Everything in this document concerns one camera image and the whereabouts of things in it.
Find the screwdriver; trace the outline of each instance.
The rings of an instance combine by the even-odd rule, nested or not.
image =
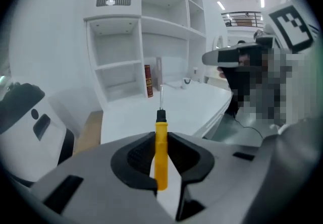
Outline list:
[[[166,111],[163,109],[163,85],[160,86],[160,106],[157,110],[155,135],[155,179],[157,189],[165,190],[168,185],[168,153]]]

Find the white cup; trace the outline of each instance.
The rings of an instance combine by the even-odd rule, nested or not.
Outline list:
[[[182,89],[187,89],[190,83],[191,83],[190,78],[183,78],[182,79]]]

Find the cable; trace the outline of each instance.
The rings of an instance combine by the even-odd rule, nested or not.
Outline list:
[[[251,128],[251,129],[254,129],[260,136],[261,136],[261,138],[262,138],[262,140],[263,140],[263,136],[261,135],[261,133],[260,133],[260,131],[258,131],[257,129],[255,129],[255,128],[253,128],[253,127],[251,127],[251,126],[243,126],[239,121],[237,121],[235,118],[233,118],[234,119],[234,121],[236,121],[239,125],[241,125],[243,128]]]

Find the yellow screwdriver handle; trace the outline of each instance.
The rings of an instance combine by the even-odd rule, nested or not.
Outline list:
[[[168,153],[167,153],[167,126],[165,122],[158,122],[155,136],[155,179],[157,189],[165,190],[168,185]]]

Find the white desk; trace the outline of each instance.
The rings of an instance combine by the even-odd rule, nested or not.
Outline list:
[[[180,87],[181,82],[171,82]],[[164,109],[169,132],[202,138],[223,114],[231,101],[231,91],[208,84],[191,82],[188,89],[164,85]],[[155,131],[159,92],[153,97],[131,97],[109,103],[104,109],[101,144],[128,136]]]

